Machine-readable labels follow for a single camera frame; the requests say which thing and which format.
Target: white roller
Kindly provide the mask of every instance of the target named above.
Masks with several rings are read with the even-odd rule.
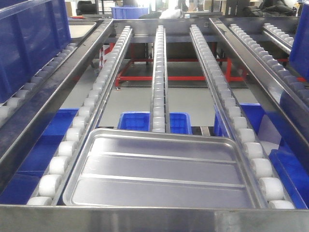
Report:
[[[243,148],[250,160],[254,158],[262,158],[264,156],[263,148],[260,143],[244,143]]]
[[[231,98],[225,98],[225,99],[223,99],[223,102],[224,102],[224,106],[225,106],[226,108],[236,106],[236,100],[235,100],[235,98],[233,98],[233,97],[231,97]]]
[[[25,83],[25,85],[23,86],[23,89],[24,89],[24,90],[29,90],[29,91],[31,91],[31,90],[33,90],[33,89],[35,88],[35,86],[36,86],[35,83],[29,83],[29,82],[27,82],[27,83]]]
[[[160,107],[164,105],[164,98],[154,98],[154,107]]]
[[[58,147],[58,155],[71,157],[76,149],[76,146],[77,143],[74,141],[63,141]]]
[[[53,198],[61,182],[61,175],[49,174],[42,176],[39,183],[39,195]]]
[[[64,54],[70,54],[70,50],[67,50],[67,49],[63,49],[62,51],[61,51],[61,53],[64,53]]]
[[[290,201],[285,200],[270,201],[268,206],[271,209],[295,209],[294,205]]]
[[[247,128],[247,119],[245,117],[233,117],[232,122],[235,129]]]
[[[222,82],[225,82],[225,81],[226,81],[226,79],[225,79],[225,77],[224,77],[223,75],[214,76],[213,79],[214,79],[214,81],[215,81],[216,83],[222,83]]]
[[[157,133],[165,133],[165,129],[164,128],[154,128],[153,132],[157,132]]]
[[[259,179],[259,185],[267,201],[283,199],[283,186],[278,178],[262,177]]]
[[[58,54],[58,57],[60,57],[60,58],[65,58],[67,56],[67,54],[65,54],[65,53],[59,53]]]
[[[250,165],[257,178],[272,177],[272,167],[268,159],[256,158],[250,160]]]
[[[83,134],[83,129],[79,127],[72,127],[69,128],[66,133],[66,139],[67,141],[76,141],[78,142],[81,139],[81,136]]]
[[[27,205],[51,205],[50,197],[32,197],[28,200]]]
[[[25,99],[29,93],[29,90],[20,89],[16,92],[15,97]]]
[[[95,98],[95,99],[98,100],[99,96],[100,96],[100,91],[99,90],[91,90],[88,93],[88,97],[89,98]]]
[[[95,82],[92,86],[93,90],[98,90],[98,91],[102,91],[104,88],[105,84],[104,83],[100,83],[100,82]]]
[[[47,71],[47,72],[51,72],[54,69],[55,69],[55,67],[50,66],[50,65],[46,65],[42,70]]]
[[[85,98],[84,106],[89,106],[90,108],[94,108],[96,105],[97,99],[95,98]]]
[[[6,118],[13,113],[13,107],[2,105],[0,106],[0,117]]]
[[[92,114],[92,108],[89,106],[82,106],[78,110],[78,116],[84,116],[86,118],[90,118]]]
[[[255,133],[252,129],[249,128],[237,129],[237,133],[242,144],[255,141]]]
[[[61,61],[63,61],[63,58],[62,57],[55,57],[55,58],[53,58],[53,61],[60,63]]]
[[[226,82],[216,83],[216,86],[219,91],[228,89],[228,85]]]
[[[13,107],[13,108],[17,108],[18,106],[20,106],[22,100],[20,98],[9,98],[8,101],[6,102],[7,106]]]
[[[165,127],[165,118],[164,117],[154,117],[153,118],[153,128],[164,128]]]
[[[49,163],[49,174],[63,175],[70,162],[68,156],[55,156]]]
[[[38,84],[43,80],[43,77],[40,76],[33,76],[30,80],[31,83]]]
[[[87,118],[85,116],[76,116],[73,118],[72,127],[85,128],[87,125]]]
[[[43,70],[39,71],[38,74],[37,74],[37,76],[40,76],[40,77],[43,77],[43,78],[47,77],[48,75],[50,75],[50,73],[47,72],[47,71],[43,71]]]
[[[241,116],[241,111],[238,106],[229,107],[227,109],[227,113],[230,116],[230,118]]]
[[[230,98],[232,96],[232,92],[229,89],[221,90],[219,93],[222,99]]]

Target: stainless steel rail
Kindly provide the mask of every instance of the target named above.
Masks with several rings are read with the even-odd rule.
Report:
[[[198,60],[202,68],[202,71],[206,77],[208,88],[210,89],[214,103],[218,108],[219,114],[222,119],[222,123],[227,129],[226,136],[236,141],[238,151],[240,153],[240,160],[238,160],[238,164],[243,171],[242,175],[243,175],[243,178],[246,180],[246,187],[248,189],[248,193],[251,197],[251,200],[254,203],[255,207],[267,208],[267,202],[258,187],[257,179],[254,177],[252,171],[249,168],[250,166],[249,162],[245,158],[241,142],[236,134],[236,130],[233,128],[232,123],[230,119],[228,118],[227,112],[223,109],[223,102],[220,101],[219,92],[216,90],[216,86],[219,86],[221,84],[220,82],[216,83],[216,79],[221,79],[220,77],[223,76],[222,71],[220,70],[220,68],[217,67],[218,64],[215,61],[214,57],[212,56],[210,49],[207,48],[206,45],[204,44],[199,45],[199,43],[203,43],[205,39],[203,38],[198,39],[195,36],[195,32],[193,28],[190,29],[190,35],[192,38],[194,49],[196,51]],[[208,60],[209,65],[206,63],[206,60],[203,58],[202,49],[205,50],[204,56],[209,57],[209,60]]]
[[[158,26],[154,42],[154,70],[150,103],[150,131],[170,132],[166,30]]]
[[[274,29],[274,25],[271,25],[270,23],[264,24],[264,31],[263,33],[267,35],[272,42],[274,42],[278,47],[280,47],[283,51],[285,51],[287,54],[291,53],[293,40],[290,40],[290,42],[287,42],[287,38],[290,37],[290,35],[286,34],[285,32],[281,31],[281,29]]]
[[[305,232],[308,210],[0,206],[2,232]]]
[[[0,128],[0,191],[53,118],[112,31],[104,21],[55,73]]]
[[[108,59],[107,62],[106,62],[107,65],[112,64],[110,74],[108,75],[107,73],[105,73],[105,71],[107,71],[106,69],[109,69],[109,67],[106,68],[106,69],[105,69],[105,67],[103,67],[103,69],[101,71],[102,75],[100,73],[98,78],[97,78],[97,80],[99,80],[99,81],[95,82],[95,84],[94,84],[94,85],[96,85],[96,83],[97,83],[100,86],[100,88],[102,88],[101,93],[99,94],[99,98],[97,100],[98,103],[95,105],[95,108],[92,111],[92,114],[90,116],[88,124],[87,124],[87,126],[86,126],[86,128],[83,132],[83,135],[80,138],[80,140],[78,141],[77,148],[75,149],[75,151],[72,155],[72,159],[70,161],[70,164],[69,164],[68,168],[66,169],[65,173],[62,176],[61,183],[56,190],[55,196],[53,197],[52,205],[58,204],[60,197],[62,195],[63,189],[65,187],[65,184],[67,182],[67,179],[68,179],[68,177],[69,177],[69,175],[70,175],[70,173],[71,173],[71,171],[72,171],[72,169],[75,165],[76,159],[79,156],[86,139],[88,138],[89,133],[93,129],[98,127],[99,121],[102,117],[102,112],[104,111],[104,109],[106,107],[106,104],[107,104],[107,101],[108,101],[109,96],[111,94],[112,87],[114,85],[116,76],[119,72],[121,62],[122,62],[122,60],[123,60],[123,58],[126,54],[126,51],[127,51],[129,44],[130,44],[130,40],[132,38],[132,34],[133,34],[132,29],[127,28],[125,33],[126,33],[126,35],[124,35],[124,37],[125,37],[124,41],[121,42],[121,43],[116,43],[116,45],[114,47],[114,48],[118,48],[118,50],[115,53],[111,53],[111,55],[116,55],[116,56],[114,58],[111,57],[111,59],[113,59],[113,60],[110,61]],[[48,168],[45,171],[45,174],[49,174]],[[38,186],[34,190],[32,197],[39,196],[39,185],[40,184],[38,184]]]

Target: aluminum rail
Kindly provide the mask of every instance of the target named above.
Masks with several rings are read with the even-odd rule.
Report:
[[[287,88],[274,71],[254,56],[221,20],[210,19],[210,26],[220,36],[225,52],[233,58],[234,63],[248,70],[249,75],[245,78],[247,86],[309,173],[309,111],[306,104]],[[282,108],[282,98],[288,102],[285,107],[292,107],[293,110],[290,108],[290,112],[287,112]]]
[[[112,32],[106,20],[0,128],[0,192]]]
[[[1,232],[305,232],[308,210],[0,206]]]
[[[118,42],[115,44],[115,47],[111,52],[109,59],[106,61],[105,65],[103,66],[103,69],[101,70],[95,83],[93,84],[93,89],[89,92],[88,97],[84,100],[83,106],[79,109],[77,116],[75,116],[75,118],[73,119],[73,123],[71,124],[62,142],[60,143],[60,145],[62,144],[65,145],[66,143],[69,142],[70,145],[68,147],[70,148],[70,150],[73,151],[69,161],[69,166],[61,175],[59,186],[53,186],[53,188],[56,189],[55,195],[54,196],[48,194],[44,195],[44,193],[42,193],[40,189],[41,185],[52,186],[50,184],[51,182],[50,176],[56,173],[51,173],[50,169],[51,164],[50,164],[49,167],[47,167],[46,171],[44,172],[44,175],[42,176],[36,189],[34,190],[31,196],[32,198],[35,198],[37,196],[50,197],[52,198],[51,205],[57,205],[58,202],[61,202],[60,197],[62,195],[63,189],[72,172],[75,162],[83,148],[83,145],[86,139],[88,138],[89,133],[98,127],[103,111],[106,107],[107,101],[111,94],[116,76],[119,72],[121,62],[124,59],[124,56],[129,47],[132,34],[133,34],[132,29],[130,27],[124,29],[123,36],[121,36]],[[77,121],[80,120],[82,123],[74,123],[75,119]],[[81,132],[81,136],[79,139],[72,140],[69,136],[69,130],[75,130],[75,129]],[[59,148],[54,154],[54,158],[56,157],[67,158],[65,154],[61,153]]]
[[[207,46],[205,39],[201,36],[201,33],[196,25],[192,25],[192,27],[190,28],[190,35],[202,71],[206,77],[208,88],[210,89],[215,105],[218,107],[222,123],[227,129],[226,131],[227,134],[225,136],[235,140],[237,144],[237,149],[239,151],[241,159],[238,160],[238,165],[241,167],[241,170],[243,171],[242,176],[246,181],[246,186],[249,196],[251,197],[251,201],[256,208],[267,208],[267,202],[259,189],[257,179],[254,177],[252,171],[249,168],[250,166],[249,161],[245,158],[241,141],[237,136],[236,130],[232,127],[232,123],[229,119],[227,111],[225,111],[223,108],[224,103],[221,102],[221,100],[223,100],[222,97],[225,94],[224,91],[225,92],[229,91],[229,95],[231,96],[230,98],[234,99],[236,105],[239,104],[238,102],[236,102],[236,98],[234,97],[234,95],[232,95],[231,90],[228,88],[228,85],[225,81],[222,71],[218,66],[218,63],[216,62],[214,56],[211,53],[211,50]]]
[[[265,23],[263,33],[287,54],[291,53],[294,38],[270,23]]]
[[[158,26],[154,42],[154,69],[150,103],[150,131],[170,133],[166,30]]]

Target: blue bin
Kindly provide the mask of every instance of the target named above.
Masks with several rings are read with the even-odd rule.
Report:
[[[26,204],[78,109],[60,109],[0,195],[1,204]]]
[[[149,131],[149,117],[149,112],[123,112],[120,115],[118,129]],[[170,113],[169,121],[171,133],[192,134],[188,113]]]
[[[64,0],[4,8],[0,41],[0,102],[5,102],[70,42]]]
[[[12,5],[21,3],[23,1],[27,1],[27,0],[1,0],[0,1],[0,9],[4,8],[4,7],[8,7],[8,6],[12,6]]]
[[[265,111],[258,103],[241,103],[240,104],[243,111],[247,115],[248,119],[250,120],[250,123],[255,131],[255,133],[259,132],[260,124],[262,121],[262,118],[265,114]],[[214,126],[213,126],[213,132],[216,136],[225,136],[226,135],[226,129],[221,126],[219,113],[215,109],[215,119],[214,119]]]
[[[308,209],[309,176],[292,153],[272,150],[269,159],[297,209]]]
[[[241,103],[240,105],[254,131],[258,133],[265,111],[260,104],[256,103]],[[223,126],[217,110],[214,122],[214,134],[216,136],[226,135],[226,128]],[[309,176],[283,139],[281,140],[279,149],[271,151],[269,159],[275,167],[295,207],[297,209],[308,209]]]
[[[115,6],[112,7],[112,17],[114,19],[135,19],[149,12],[148,7]]]
[[[309,81],[309,5],[304,3],[290,54],[291,66]]]

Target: roller conveyor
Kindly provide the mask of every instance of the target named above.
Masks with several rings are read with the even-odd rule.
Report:
[[[270,23],[264,24],[264,34],[287,54],[291,53],[294,38]]]
[[[5,135],[0,141],[0,186],[1,189],[4,189],[68,95],[69,90],[75,85],[74,77],[85,70],[86,65],[93,59],[105,41],[115,42],[111,56],[96,78],[83,106],[73,118],[70,128],[28,201],[28,206],[0,206],[1,224],[7,225],[3,231],[18,231],[16,228],[23,228],[23,231],[39,230],[38,228],[42,225],[42,221],[46,220],[46,217],[48,217],[48,222],[44,222],[46,231],[63,228],[66,228],[67,231],[100,231],[102,229],[136,231],[140,228],[156,231],[250,231],[254,225],[257,230],[263,228],[264,231],[292,230],[297,232],[306,228],[307,219],[304,217],[307,215],[306,211],[270,210],[293,209],[297,208],[297,205],[294,204],[294,199],[289,196],[289,191],[283,186],[279,178],[280,175],[270,162],[268,154],[263,149],[261,141],[254,132],[253,126],[233,94],[216,57],[207,44],[207,42],[220,41],[222,48],[231,55],[235,65],[249,71],[249,76],[245,78],[246,83],[282,137],[289,140],[293,136],[293,141],[289,141],[291,149],[307,168],[307,156],[305,155],[309,149],[307,122],[295,118],[286,105],[286,101],[288,101],[289,105],[293,105],[296,111],[301,112],[305,117],[308,114],[307,90],[302,83],[295,81],[295,77],[280,64],[268,62],[270,60],[275,62],[275,60],[268,57],[266,51],[263,51],[263,48],[256,42],[254,43],[254,38],[263,38],[262,40],[268,41],[269,35],[257,36],[255,34],[251,36],[251,32],[247,32],[246,27],[243,27],[242,19],[239,21],[237,19],[180,20],[178,28],[174,26],[175,21],[173,20],[142,20],[142,23],[144,26],[141,28],[141,21],[138,20],[98,22],[98,26],[83,43],[78,44],[66,54],[66,60],[56,64],[55,62],[58,61],[54,59],[51,61],[54,63],[42,68],[35,76],[36,78],[31,80],[37,84],[35,88],[31,84],[24,85],[22,90],[31,91],[31,93],[23,103],[15,99],[22,98],[20,92],[18,96],[13,96],[13,100],[10,99],[0,106],[0,109],[5,109],[10,105],[18,107],[18,110],[11,112],[11,115],[2,121],[0,127],[0,135]],[[266,19],[256,20],[259,28],[266,31],[266,28],[263,28],[264,23],[276,25],[277,19],[274,18],[273,21],[269,19],[269,22]],[[155,45],[150,103],[151,132],[95,130],[105,110],[128,46],[130,43],[136,42],[154,43]],[[167,47],[169,43],[173,42],[193,44],[211,91],[215,108],[220,115],[220,124],[225,128],[224,137],[227,137],[226,139],[170,134]],[[58,67],[56,69],[48,67],[52,65]],[[50,72],[46,74],[46,80],[41,83],[36,82],[40,80],[38,77],[45,74],[44,72]],[[110,166],[99,169],[95,174],[97,175],[96,179],[100,179],[99,176],[104,176],[105,179],[113,176],[112,179],[115,180],[113,184],[110,184],[111,190],[115,190],[115,192],[113,195],[105,195],[106,198],[117,201],[117,197],[113,198],[112,196],[119,194],[123,196],[120,200],[126,199],[130,195],[130,191],[134,192],[149,185],[154,189],[149,193],[149,196],[152,196],[152,201],[146,201],[143,196],[140,196],[140,204],[136,204],[138,207],[131,208],[135,205],[131,205],[130,198],[127,202],[119,201],[119,205],[108,204],[108,202],[88,204],[83,202],[84,198],[79,198],[81,200],[79,203],[86,207],[63,206],[63,191],[67,188],[65,191],[70,194],[68,189],[75,186],[72,183],[80,174],[78,167],[82,167],[83,159],[87,158],[86,151],[90,148],[92,138],[107,140],[117,138],[119,142],[118,146],[111,145],[112,150],[109,150],[108,146],[99,146],[98,148],[100,152],[103,152],[100,154],[101,158],[108,160]],[[141,141],[149,144],[148,150],[139,150],[140,147],[137,146],[135,153],[132,152],[133,144],[139,144]],[[209,145],[217,143],[230,149],[233,148],[235,154],[231,155],[231,160],[228,158],[220,160],[218,157],[215,159],[212,156],[213,154],[209,152],[211,147]],[[199,147],[200,150],[204,150],[204,153],[199,154],[201,157],[191,157],[191,153],[195,154],[194,149],[190,150],[191,147]],[[158,148],[162,153],[166,150],[169,152],[159,156],[157,154]],[[127,163],[123,164],[120,160],[127,160]],[[117,173],[119,165],[123,164],[123,170],[126,170],[125,166],[128,163],[130,163],[130,167],[134,167],[137,176],[132,177],[130,173],[126,172]],[[203,172],[199,172],[199,165],[204,167]],[[223,166],[232,166],[235,169],[224,169]],[[89,171],[91,167],[87,165],[85,167],[88,169],[80,175],[79,181],[93,175]],[[190,167],[189,170],[186,170],[184,177],[182,176],[183,172],[178,174],[181,167]],[[220,177],[220,171],[230,175],[228,178]],[[117,188],[114,189],[114,186],[124,176],[127,178],[126,184],[134,184],[134,187],[124,188],[120,194],[117,192]],[[155,195],[155,186],[158,185],[160,185],[160,196],[162,196],[159,201],[156,200]],[[164,191],[167,188],[179,188],[176,190],[179,193],[178,201],[175,201],[175,195],[165,197]],[[222,204],[223,208],[229,208],[229,205],[234,206],[231,209],[220,209],[220,203],[218,203],[221,201],[220,189],[226,190],[225,199],[228,199]],[[91,188],[87,190],[89,194],[95,194]],[[81,193],[76,197],[83,197],[83,191]],[[243,193],[250,202],[247,206],[245,206],[246,201],[242,201],[244,199],[233,200],[234,196],[237,199]],[[185,199],[192,197],[192,199],[184,201],[181,196],[185,196]],[[207,199],[212,199],[211,204],[208,204]],[[74,205],[73,200],[75,199],[67,198],[64,199],[64,203]],[[36,205],[45,205],[45,207],[37,207]],[[237,208],[255,208],[256,210],[239,210]],[[261,223],[262,225],[258,223],[257,225],[258,218],[268,219],[267,223]]]

